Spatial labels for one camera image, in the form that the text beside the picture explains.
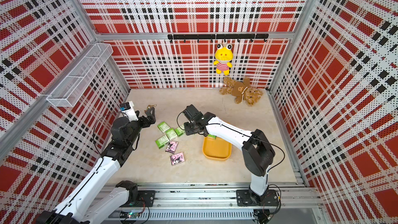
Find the yellow storage tray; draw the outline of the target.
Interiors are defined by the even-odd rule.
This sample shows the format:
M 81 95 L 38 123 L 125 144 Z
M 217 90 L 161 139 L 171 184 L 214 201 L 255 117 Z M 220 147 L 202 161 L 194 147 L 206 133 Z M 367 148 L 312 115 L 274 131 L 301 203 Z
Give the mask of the yellow storage tray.
M 205 137 L 202 152 L 207 159 L 216 161 L 228 160 L 232 153 L 232 144 L 219 138 Z

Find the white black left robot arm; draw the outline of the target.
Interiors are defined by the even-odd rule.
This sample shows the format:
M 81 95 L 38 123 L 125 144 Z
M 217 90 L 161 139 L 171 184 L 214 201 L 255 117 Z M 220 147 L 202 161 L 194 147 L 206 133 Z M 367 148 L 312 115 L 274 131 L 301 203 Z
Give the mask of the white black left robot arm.
M 122 117 L 111 128 L 112 140 L 101 153 L 97 163 L 86 178 L 52 211 L 43 211 L 36 219 L 38 224 L 100 224 L 117 208 L 134 205 L 141 198 L 136 183 L 124 180 L 112 192 L 91 203 L 108 180 L 125 164 L 130 154 L 137 150 L 140 132 L 155 124 L 155 108 L 145 110 L 140 116 L 131 102 L 120 106 Z

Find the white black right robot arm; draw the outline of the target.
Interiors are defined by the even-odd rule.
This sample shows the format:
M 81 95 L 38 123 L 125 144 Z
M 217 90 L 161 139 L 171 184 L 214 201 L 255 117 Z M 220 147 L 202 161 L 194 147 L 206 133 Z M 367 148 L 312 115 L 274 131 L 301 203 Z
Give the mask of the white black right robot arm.
M 275 150 L 265 134 L 256 129 L 247 131 L 235 127 L 217 117 L 215 114 L 201 112 L 182 114 L 187 118 L 183 124 L 186 135 L 214 135 L 237 147 L 243 155 L 244 164 L 251 173 L 248 189 L 249 197 L 255 205 L 262 205 L 269 192 L 268 176 L 273 168 Z

